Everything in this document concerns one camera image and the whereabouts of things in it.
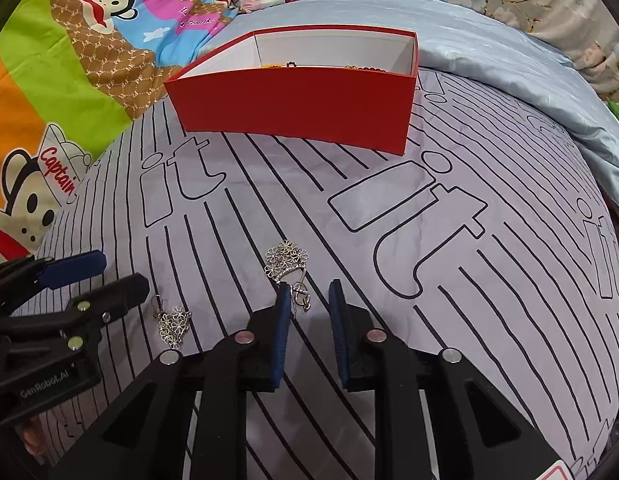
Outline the person's left hand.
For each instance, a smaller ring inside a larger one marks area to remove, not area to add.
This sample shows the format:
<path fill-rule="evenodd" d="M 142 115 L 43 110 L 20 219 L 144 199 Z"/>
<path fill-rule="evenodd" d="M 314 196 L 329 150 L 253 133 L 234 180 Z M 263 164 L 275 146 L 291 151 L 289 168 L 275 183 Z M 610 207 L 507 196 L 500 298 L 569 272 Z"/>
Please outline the person's left hand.
<path fill-rule="evenodd" d="M 41 457 L 48 452 L 48 442 L 39 416 L 22 422 L 20 436 L 30 455 Z"/>

